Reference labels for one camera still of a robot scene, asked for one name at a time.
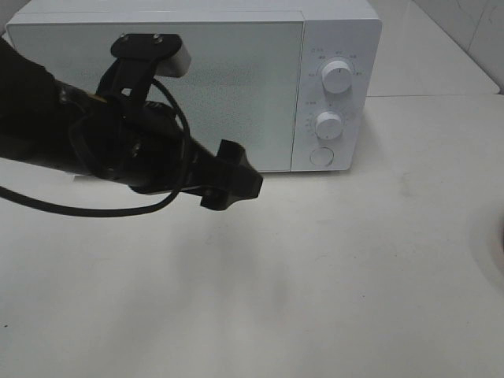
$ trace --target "cable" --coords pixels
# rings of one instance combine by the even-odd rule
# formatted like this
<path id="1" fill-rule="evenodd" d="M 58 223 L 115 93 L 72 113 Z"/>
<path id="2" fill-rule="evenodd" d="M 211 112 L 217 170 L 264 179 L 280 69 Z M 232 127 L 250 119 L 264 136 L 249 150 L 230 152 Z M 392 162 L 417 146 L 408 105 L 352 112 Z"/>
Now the cable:
<path id="1" fill-rule="evenodd" d="M 133 207 L 129 209 L 84 209 L 45 202 L 39 199 L 28 197 L 27 195 L 22 195 L 1 186 L 0 198 L 4 198 L 19 205 L 27 206 L 32 209 L 41 210 L 47 213 L 66 215 L 70 217 L 94 218 L 131 217 L 135 215 L 153 213 L 169 205 L 182 191 L 183 185 L 187 179 L 189 164 L 191 163 L 191 130 L 189 128 L 187 118 L 183 114 L 182 109 L 179 107 L 179 104 L 176 102 L 175 98 L 172 96 L 169 90 L 156 79 L 153 80 L 153 85 L 166 97 L 170 105 L 173 107 L 176 115 L 180 119 L 180 123 L 182 124 L 183 129 L 183 154 L 179 179 L 176 181 L 176 184 L 173 187 L 171 193 L 165 199 L 158 203 L 154 203 L 153 205 Z"/>

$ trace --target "microwave knob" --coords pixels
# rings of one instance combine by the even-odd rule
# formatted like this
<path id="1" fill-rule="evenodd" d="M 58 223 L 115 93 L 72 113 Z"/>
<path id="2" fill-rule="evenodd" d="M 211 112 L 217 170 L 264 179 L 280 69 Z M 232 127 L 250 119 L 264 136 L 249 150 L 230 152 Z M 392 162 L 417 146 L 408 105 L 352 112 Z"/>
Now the microwave knob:
<path id="1" fill-rule="evenodd" d="M 352 85 L 353 74 L 345 61 L 332 61 L 322 69 L 322 83 L 329 93 L 343 93 Z"/>
<path id="2" fill-rule="evenodd" d="M 320 139 L 336 139 L 342 132 L 343 121 L 339 114 L 323 112 L 315 120 L 315 133 Z"/>

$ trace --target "white countertop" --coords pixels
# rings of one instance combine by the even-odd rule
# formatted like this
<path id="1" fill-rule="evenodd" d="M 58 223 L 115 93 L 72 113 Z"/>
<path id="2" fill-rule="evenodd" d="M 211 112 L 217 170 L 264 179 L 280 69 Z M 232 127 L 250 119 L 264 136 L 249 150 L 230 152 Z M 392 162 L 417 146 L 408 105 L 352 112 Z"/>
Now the white countertop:
<path id="1" fill-rule="evenodd" d="M 370 98 L 350 172 L 267 175 L 223 213 L 0 201 L 0 376 L 502 377 L 503 118 L 497 95 Z M 145 200 L 11 164 L 46 199 Z"/>
<path id="2" fill-rule="evenodd" d="M 369 96 L 487 95 L 498 86 L 410 0 L 369 0 L 384 29 Z"/>

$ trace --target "microwave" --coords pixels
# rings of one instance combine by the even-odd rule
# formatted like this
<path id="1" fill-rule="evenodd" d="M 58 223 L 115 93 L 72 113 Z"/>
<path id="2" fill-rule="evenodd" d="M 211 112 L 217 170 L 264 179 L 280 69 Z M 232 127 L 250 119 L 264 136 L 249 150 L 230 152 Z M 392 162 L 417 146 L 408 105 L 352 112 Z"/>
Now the microwave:
<path id="1" fill-rule="evenodd" d="M 160 80 L 191 134 L 212 152 L 242 144 L 261 172 L 294 172 L 350 167 L 381 21 L 365 0 L 32 0 L 6 30 L 26 58 L 90 92 L 120 35 L 177 34 L 191 66 Z"/>

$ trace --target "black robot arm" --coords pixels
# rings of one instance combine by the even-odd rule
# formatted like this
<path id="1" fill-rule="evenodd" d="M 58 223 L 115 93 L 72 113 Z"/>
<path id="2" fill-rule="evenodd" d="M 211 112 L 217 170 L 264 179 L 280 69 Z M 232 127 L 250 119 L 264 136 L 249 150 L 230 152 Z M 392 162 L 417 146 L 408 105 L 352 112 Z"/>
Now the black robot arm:
<path id="1" fill-rule="evenodd" d="M 169 192 L 152 206 L 78 209 L 0 187 L 0 197 L 42 211 L 79 217 L 152 213 L 180 192 L 224 210 L 256 198 L 262 177 L 245 150 L 223 140 L 217 156 L 191 138 L 174 97 L 154 76 L 180 77 L 190 57 L 178 35 L 122 35 L 96 94 L 56 81 L 0 39 L 0 158 L 127 184 L 141 194 Z M 169 105 L 146 100 L 151 86 Z"/>

